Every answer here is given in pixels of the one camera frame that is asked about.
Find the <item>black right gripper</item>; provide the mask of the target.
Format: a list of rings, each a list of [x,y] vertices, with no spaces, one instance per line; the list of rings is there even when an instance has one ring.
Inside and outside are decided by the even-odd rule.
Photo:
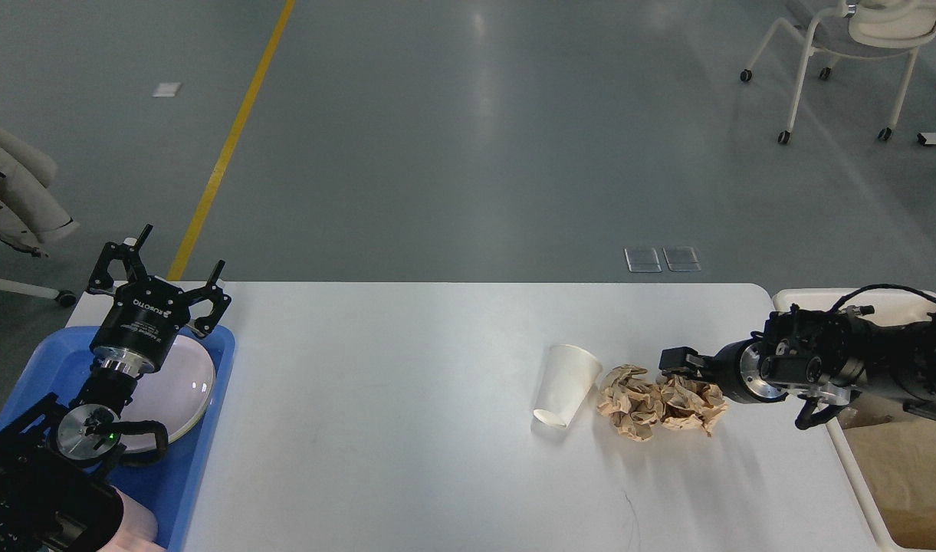
[[[776,404],[789,394],[769,384],[759,370],[760,343],[755,339],[730,343],[716,356],[692,348],[662,350],[659,371],[667,378],[715,382],[724,397],[737,404]]]

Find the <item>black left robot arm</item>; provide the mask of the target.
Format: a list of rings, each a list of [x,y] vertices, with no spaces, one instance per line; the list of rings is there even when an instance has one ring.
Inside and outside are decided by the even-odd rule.
[[[111,297],[111,308],[89,343],[90,372],[77,395],[61,404],[47,393],[0,430],[0,551],[109,545],[127,513],[110,473],[169,453],[166,424],[129,422],[124,409],[142,379],[163,368],[178,335],[211,335],[232,297],[219,282],[224,261],[190,290],[150,274],[140,251],[151,231],[105,244],[90,273],[87,293]]]

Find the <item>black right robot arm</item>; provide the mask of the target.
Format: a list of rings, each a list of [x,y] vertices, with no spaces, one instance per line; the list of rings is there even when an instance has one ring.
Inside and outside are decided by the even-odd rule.
[[[841,296],[828,310],[791,305],[775,311],[760,332],[730,343],[714,356],[692,348],[663,350],[664,377],[715,384],[738,404],[804,402],[796,427],[834,419],[863,394],[889,399],[903,411],[936,422],[936,310],[926,321],[882,327],[869,320],[873,305]],[[936,298],[916,291],[936,307]]]

